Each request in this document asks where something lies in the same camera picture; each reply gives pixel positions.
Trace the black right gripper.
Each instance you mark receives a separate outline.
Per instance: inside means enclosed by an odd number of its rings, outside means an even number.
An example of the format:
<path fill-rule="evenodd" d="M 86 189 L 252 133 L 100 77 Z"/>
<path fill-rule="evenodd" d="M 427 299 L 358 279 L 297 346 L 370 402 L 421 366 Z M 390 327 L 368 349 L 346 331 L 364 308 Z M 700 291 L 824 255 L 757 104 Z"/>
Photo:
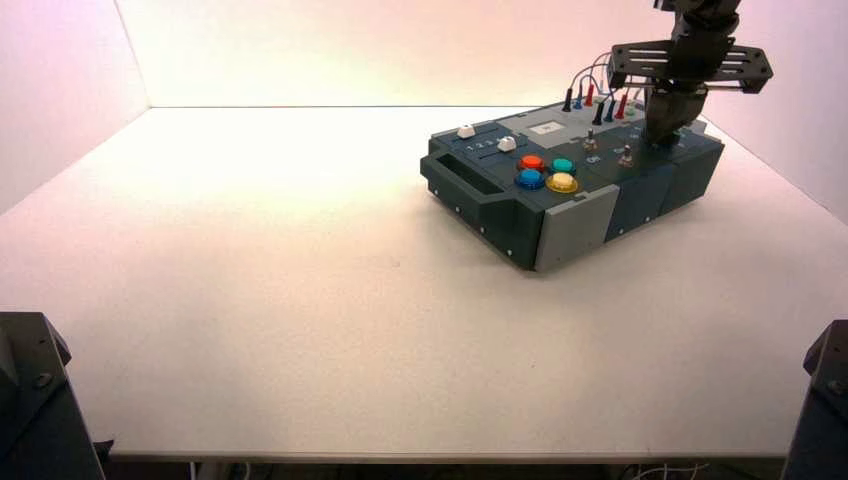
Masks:
<path fill-rule="evenodd" d="M 608 63 L 611 87 L 649 89 L 645 140 L 651 144 L 662 144 L 690 126 L 709 89 L 757 94 L 773 75 L 762 49 L 738 45 L 726 31 L 696 27 L 685 27 L 668 40 L 615 45 Z"/>

